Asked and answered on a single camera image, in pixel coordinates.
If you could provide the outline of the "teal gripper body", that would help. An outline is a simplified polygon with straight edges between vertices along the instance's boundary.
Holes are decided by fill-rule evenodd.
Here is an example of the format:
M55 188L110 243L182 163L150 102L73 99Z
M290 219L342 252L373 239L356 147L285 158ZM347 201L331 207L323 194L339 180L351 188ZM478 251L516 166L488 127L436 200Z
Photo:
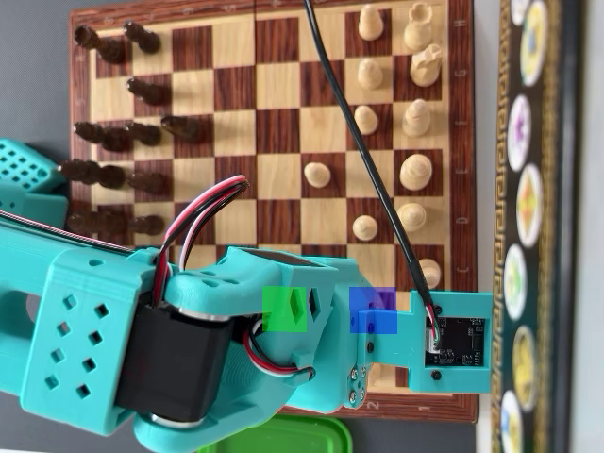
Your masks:
M283 257L283 280L262 289L261 350L273 363L295 367L286 404L332 413L356 408L366 393L363 345L374 324L376 291L352 259Z

